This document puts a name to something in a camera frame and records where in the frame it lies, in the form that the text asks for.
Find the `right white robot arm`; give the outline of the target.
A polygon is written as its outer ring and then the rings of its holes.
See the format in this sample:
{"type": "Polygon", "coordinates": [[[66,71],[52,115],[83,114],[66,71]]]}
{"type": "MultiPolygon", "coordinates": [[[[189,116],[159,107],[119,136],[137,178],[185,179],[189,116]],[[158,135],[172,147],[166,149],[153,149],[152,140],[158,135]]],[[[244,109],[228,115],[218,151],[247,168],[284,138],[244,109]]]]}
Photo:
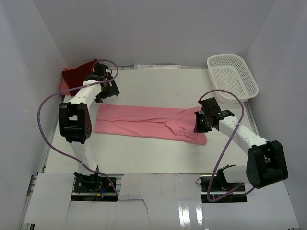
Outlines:
{"type": "Polygon", "coordinates": [[[245,165],[227,165],[217,170],[213,181],[220,190],[228,191],[234,183],[249,183],[260,189],[288,178],[284,150],[279,141],[268,141],[240,124],[234,113],[221,110],[214,97],[199,101],[199,104],[194,131],[208,133],[216,129],[230,137],[247,155],[245,165]]]}

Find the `folded dark red t shirt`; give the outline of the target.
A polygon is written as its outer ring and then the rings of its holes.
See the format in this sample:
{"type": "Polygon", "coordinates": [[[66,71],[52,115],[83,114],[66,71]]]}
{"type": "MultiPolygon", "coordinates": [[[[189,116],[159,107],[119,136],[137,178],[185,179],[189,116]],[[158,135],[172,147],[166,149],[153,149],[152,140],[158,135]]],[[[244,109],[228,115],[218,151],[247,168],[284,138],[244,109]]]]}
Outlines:
{"type": "Polygon", "coordinates": [[[63,71],[62,76],[63,76],[63,79],[68,84],[68,87],[69,87],[68,89],[82,86],[86,76],[93,72],[92,67],[96,61],[97,59],[91,62],[85,63],[74,69],[63,71]]]}

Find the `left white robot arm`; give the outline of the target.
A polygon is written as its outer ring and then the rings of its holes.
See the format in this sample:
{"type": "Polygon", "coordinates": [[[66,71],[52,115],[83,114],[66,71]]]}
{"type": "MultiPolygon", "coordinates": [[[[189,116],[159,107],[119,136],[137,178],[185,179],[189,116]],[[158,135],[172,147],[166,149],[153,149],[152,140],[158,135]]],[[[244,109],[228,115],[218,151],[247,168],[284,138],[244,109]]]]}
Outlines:
{"type": "Polygon", "coordinates": [[[91,192],[102,187],[98,165],[95,163],[90,144],[87,141],[92,134],[92,122],[89,107],[92,103],[102,103],[104,99],[118,96],[119,90],[112,79],[112,70],[104,64],[96,64],[93,73],[86,76],[84,86],[100,82],[80,89],[67,103],[59,105],[59,130],[62,137],[70,144],[78,161],[78,172],[75,178],[78,185],[91,192]]]}

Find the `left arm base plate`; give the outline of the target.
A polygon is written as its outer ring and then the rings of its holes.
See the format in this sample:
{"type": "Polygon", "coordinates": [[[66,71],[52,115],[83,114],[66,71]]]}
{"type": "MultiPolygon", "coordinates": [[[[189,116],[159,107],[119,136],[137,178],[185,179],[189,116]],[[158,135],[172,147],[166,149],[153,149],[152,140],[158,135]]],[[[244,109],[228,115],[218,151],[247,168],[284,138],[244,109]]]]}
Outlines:
{"type": "Polygon", "coordinates": [[[71,201],[116,202],[118,196],[115,194],[112,185],[119,192],[120,184],[120,178],[110,177],[109,181],[106,177],[97,173],[83,175],[75,172],[71,201]]]}

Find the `folded salmon t shirt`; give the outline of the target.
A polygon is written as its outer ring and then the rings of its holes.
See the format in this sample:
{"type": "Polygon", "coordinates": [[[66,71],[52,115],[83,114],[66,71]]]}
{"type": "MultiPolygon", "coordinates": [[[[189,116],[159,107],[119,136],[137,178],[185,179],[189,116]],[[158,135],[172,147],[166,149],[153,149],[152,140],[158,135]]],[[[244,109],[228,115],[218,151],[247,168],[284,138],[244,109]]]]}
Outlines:
{"type": "MultiPolygon", "coordinates": [[[[68,70],[71,70],[71,69],[74,69],[74,67],[65,67],[65,68],[64,68],[64,71],[68,71],[68,70]]],[[[68,88],[69,88],[69,87],[68,87],[68,84],[67,84],[66,81],[63,79],[63,80],[62,80],[62,83],[61,83],[60,91],[67,90],[68,88]]],[[[70,92],[63,92],[61,95],[63,95],[63,96],[71,96],[71,93],[70,93],[70,92]]]]}

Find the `white paper sheet front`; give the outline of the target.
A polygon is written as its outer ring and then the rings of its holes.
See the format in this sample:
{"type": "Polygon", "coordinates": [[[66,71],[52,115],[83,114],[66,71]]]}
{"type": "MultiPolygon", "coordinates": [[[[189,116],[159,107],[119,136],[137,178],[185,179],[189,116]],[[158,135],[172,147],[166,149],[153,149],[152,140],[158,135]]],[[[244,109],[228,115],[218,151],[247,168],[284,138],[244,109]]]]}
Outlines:
{"type": "Polygon", "coordinates": [[[37,230],[287,230],[298,228],[283,183],[242,203],[201,201],[193,174],[126,174],[116,202],[71,201],[71,175],[41,173],[24,222],[37,230]]]}

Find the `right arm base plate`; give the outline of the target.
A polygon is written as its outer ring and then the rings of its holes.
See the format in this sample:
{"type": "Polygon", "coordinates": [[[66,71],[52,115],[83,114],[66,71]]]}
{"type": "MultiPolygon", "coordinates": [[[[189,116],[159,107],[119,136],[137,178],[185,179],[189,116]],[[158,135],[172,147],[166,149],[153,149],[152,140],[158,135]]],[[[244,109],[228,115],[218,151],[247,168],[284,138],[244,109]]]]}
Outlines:
{"type": "MultiPolygon", "coordinates": [[[[203,204],[210,203],[207,199],[207,190],[210,182],[210,175],[203,175],[196,180],[196,184],[201,187],[201,200],[203,204]]],[[[230,183],[226,185],[221,185],[216,178],[213,179],[210,199],[216,200],[218,197],[232,190],[240,183],[230,183]]],[[[237,190],[224,196],[221,200],[216,201],[216,203],[245,203],[247,202],[246,188],[241,185],[237,190]]]]}

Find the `pink t shirt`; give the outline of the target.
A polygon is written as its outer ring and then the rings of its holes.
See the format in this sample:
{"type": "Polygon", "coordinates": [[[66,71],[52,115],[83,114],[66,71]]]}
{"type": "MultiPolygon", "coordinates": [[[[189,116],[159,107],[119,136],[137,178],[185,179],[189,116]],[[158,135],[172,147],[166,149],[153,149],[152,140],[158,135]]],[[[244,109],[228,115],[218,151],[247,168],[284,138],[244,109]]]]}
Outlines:
{"type": "Polygon", "coordinates": [[[183,109],[103,103],[94,132],[205,145],[205,134],[194,132],[194,113],[198,110],[198,107],[183,109]]]}

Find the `white perforated plastic basket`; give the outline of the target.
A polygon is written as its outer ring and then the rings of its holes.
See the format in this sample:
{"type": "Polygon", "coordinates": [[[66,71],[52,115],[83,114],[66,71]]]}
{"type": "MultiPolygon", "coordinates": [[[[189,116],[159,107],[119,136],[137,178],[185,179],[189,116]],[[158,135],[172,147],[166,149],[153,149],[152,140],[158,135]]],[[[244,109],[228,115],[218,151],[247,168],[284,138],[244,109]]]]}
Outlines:
{"type": "Polygon", "coordinates": [[[219,54],[207,59],[208,75],[217,99],[224,104],[246,102],[259,93],[256,81],[246,62],[241,56],[235,54],[219,54]]]}

